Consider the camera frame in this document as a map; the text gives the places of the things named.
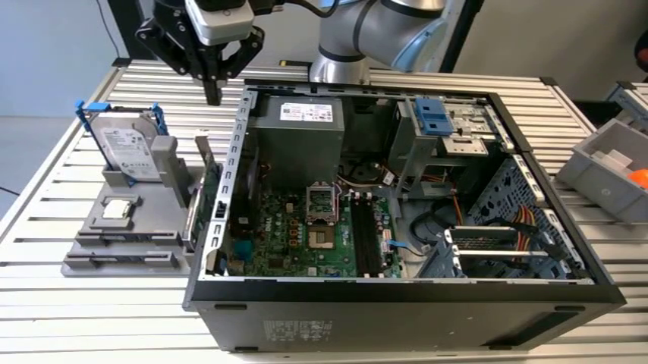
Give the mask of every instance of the expansion slot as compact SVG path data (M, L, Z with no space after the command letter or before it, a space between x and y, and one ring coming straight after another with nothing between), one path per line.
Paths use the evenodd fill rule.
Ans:
M375 209L371 199L360 196L351 200L353 222L353 244L359 277L379 277L381 273L381 252L376 234Z

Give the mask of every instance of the green circuit board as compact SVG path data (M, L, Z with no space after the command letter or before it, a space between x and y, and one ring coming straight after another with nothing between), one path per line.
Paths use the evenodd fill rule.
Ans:
M253 241L253 259L252 262L245 263L245 275L356 278L359 274L349 198L341 198L337 209L339 222L332 227L324 226L324 229L332 229L335 232L333 248L315 249L309 246L309 231L312 234L316 233L305 220L306 196L301 193L262 194L260 226ZM381 216L381 229L388 229L393 236L385 200L375 203L375 214L377 217ZM380 245L383 232L379 230L379 222L376 234ZM397 253L383 252L383 259L387 258L387 254L392 257L392 263L383 270L384 276L400 278Z

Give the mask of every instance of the metal slatted table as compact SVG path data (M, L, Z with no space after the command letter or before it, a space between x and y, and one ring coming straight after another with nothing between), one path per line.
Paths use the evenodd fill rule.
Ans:
M301 67L250 68L242 77L306 80ZM193 136L209 133L224 160L242 80L206 106L204 89L162 63L114 67L91 99L149 107L160 102L180 154L201 163ZM538 78L403 75L373 71L379 86L498 92L550 173L594 130L556 86ZM0 224L0 353L9 359L232 360L234 362L623 362L648 361L648 225L620 224L574 190L558 184L580 228L604 261L628 305L531 352L228 354L198 315L181 307L186 278L65 278L61 261L103 184L103 159L74 122Z

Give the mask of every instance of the gray plastic bin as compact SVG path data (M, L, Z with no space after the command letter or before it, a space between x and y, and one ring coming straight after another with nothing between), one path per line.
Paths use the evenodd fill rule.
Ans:
M648 190L627 177L648 168L648 136L612 120L574 151L559 180L623 222L648 222Z

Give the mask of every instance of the floor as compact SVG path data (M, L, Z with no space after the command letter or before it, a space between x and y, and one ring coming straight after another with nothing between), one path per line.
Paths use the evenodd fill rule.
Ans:
M67 130L74 117L0 116L0 218Z

